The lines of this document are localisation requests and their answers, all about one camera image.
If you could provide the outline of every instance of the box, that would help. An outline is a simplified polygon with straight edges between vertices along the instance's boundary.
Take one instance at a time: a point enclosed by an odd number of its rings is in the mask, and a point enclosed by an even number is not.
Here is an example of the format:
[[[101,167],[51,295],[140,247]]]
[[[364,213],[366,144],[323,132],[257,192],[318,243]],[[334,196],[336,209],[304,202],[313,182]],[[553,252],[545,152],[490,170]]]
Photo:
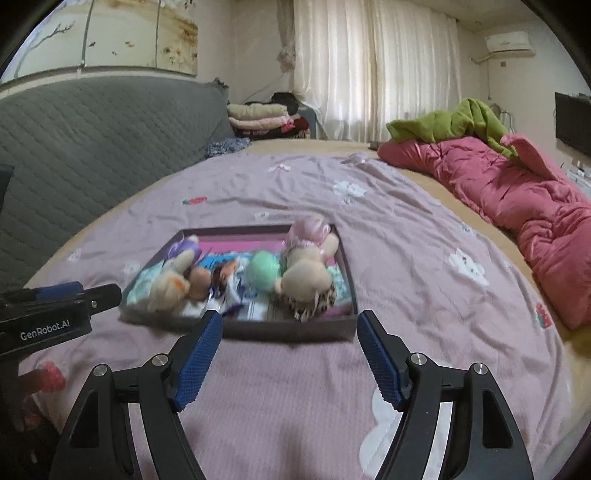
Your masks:
[[[173,312],[148,312],[145,305],[142,305],[142,299],[149,291],[150,278],[153,278],[151,275],[160,271],[171,246],[190,235],[197,235],[199,245],[206,253],[200,265],[210,269],[216,262],[236,257],[240,258],[240,262],[248,262],[252,253],[260,249],[278,255],[283,250],[284,239],[290,227],[291,225],[261,225],[185,229],[178,232],[124,290],[120,306],[122,320],[165,330],[190,331],[196,319],[208,308],[201,309],[201,305],[187,302]],[[355,289],[350,280],[343,239],[334,225],[331,225],[331,229],[339,237],[339,249],[327,263],[333,283],[337,286],[335,306],[323,316],[312,318],[308,322],[299,322],[286,307],[270,301],[269,297],[250,290],[245,294],[242,290],[241,294],[245,296],[241,298],[245,306],[236,307],[223,315],[224,338],[268,342],[338,342],[351,341],[355,337],[358,314]],[[237,278],[236,281],[240,286],[241,279]]]

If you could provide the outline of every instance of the green blanket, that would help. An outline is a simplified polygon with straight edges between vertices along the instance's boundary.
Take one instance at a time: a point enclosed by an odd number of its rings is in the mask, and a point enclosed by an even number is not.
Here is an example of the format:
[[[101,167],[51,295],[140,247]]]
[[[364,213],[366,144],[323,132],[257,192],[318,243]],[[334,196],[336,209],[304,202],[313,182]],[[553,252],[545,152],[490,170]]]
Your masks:
[[[465,137],[478,137],[494,151],[507,158],[518,158],[513,147],[501,145],[507,128],[495,116],[487,104],[474,98],[460,102],[456,110],[438,110],[415,120],[394,120],[386,125],[396,143],[418,139],[427,143]]]

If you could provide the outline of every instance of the television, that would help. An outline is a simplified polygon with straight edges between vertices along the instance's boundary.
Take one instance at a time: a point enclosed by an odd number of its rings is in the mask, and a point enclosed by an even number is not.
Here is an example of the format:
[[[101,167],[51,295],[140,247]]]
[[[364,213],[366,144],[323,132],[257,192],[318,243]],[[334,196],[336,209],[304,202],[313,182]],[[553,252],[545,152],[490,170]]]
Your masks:
[[[556,138],[591,157],[591,102],[556,92]]]

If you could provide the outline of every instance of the stuffed toy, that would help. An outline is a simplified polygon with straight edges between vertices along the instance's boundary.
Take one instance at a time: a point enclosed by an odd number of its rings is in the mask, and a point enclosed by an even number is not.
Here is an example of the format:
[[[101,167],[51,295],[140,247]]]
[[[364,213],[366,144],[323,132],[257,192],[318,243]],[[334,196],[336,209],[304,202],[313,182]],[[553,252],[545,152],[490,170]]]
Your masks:
[[[173,310],[180,304],[191,287],[183,273],[191,267],[194,258],[195,252],[189,249],[164,263],[162,271],[150,287],[149,312]]]
[[[338,237],[322,217],[313,216],[292,225],[282,254],[285,271],[273,287],[297,320],[305,322],[334,305],[336,290],[326,261],[338,247]]]
[[[219,298],[226,293],[228,280],[236,273],[238,259],[221,262],[209,271],[203,267],[193,267],[189,273],[189,292],[187,297],[193,301],[205,301],[210,296]]]
[[[183,238],[180,242],[174,243],[166,254],[166,260],[177,258],[186,250],[193,251],[194,257],[191,267],[196,266],[201,261],[203,255],[203,251],[199,247],[199,237],[197,235],[190,235],[187,238]]]
[[[187,298],[191,301],[206,301],[212,285],[211,271],[203,267],[193,267],[189,273],[189,284]]]
[[[280,276],[279,260],[271,252],[259,250],[244,269],[243,279],[257,292],[268,294]]]

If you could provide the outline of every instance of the air conditioner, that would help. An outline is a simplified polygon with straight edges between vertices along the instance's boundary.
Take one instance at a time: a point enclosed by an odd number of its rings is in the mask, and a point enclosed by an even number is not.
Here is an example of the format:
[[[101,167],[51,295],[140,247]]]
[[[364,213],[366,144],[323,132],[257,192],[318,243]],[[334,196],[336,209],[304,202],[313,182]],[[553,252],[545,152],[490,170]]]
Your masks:
[[[535,54],[531,47],[530,38],[525,32],[500,33],[489,35],[486,38],[486,46],[491,53],[519,52]]]
[[[535,55],[530,37],[525,32],[489,35],[486,38],[486,46],[490,52],[488,55],[481,59],[471,59],[477,65],[497,57],[533,57]]]

